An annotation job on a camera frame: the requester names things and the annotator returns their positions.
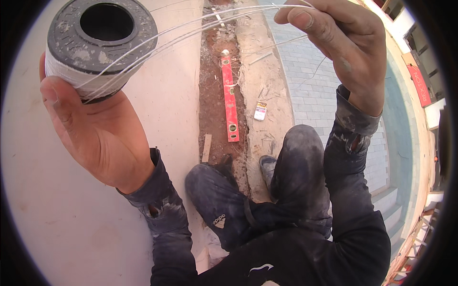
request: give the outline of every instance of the cement residue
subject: cement residue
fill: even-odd
[[[238,6],[258,5],[256,0],[239,1]],[[240,49],[239,85],[244,97],[246,122],[249,127],[247,175],[251,195],[255,202],[270,201],[259,169],[259,157],[272,154],[277,157],[286,132],[294,125],[289,90],[277,47],[256,52],[275,44],[270,28],[261,13],[237,20],[235,30]],[[273,54],[253,63],[255,59]],[[267,103],[263,121],[253,118],[257,101]]]

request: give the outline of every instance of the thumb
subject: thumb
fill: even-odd
[[[48,76],[41,82],[40,91],[45,105],[52,106],[48,108],[51,117],[54,111],[78,153],[85,153],[92,144],[98,144],[97,132],[89,122],[78,93],[69,83],[57,76]]]
[[[354,43],[327,13],[316,9],[296,7],[288,13],[288,21],[291,25],[306,32],[315,45],[319,46],[322,51],[326,50],[335,59],[354,46]]]

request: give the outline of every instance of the paved sidewalk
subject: paved sidewalk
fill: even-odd
[[[260,5],[283,4],[283,0],[259,0]],[[292,25],[273,21],[277,11],[264,12],[276,43],[304,35]],[[288,82],[295,124],[315,128],[326,145],[336,112],[336,88],[341,83],[333,63],[307,38],[278,46]],[[371,140],[365,169],[367,186],[372,192],[388,187],[387,142],[380,124]]]

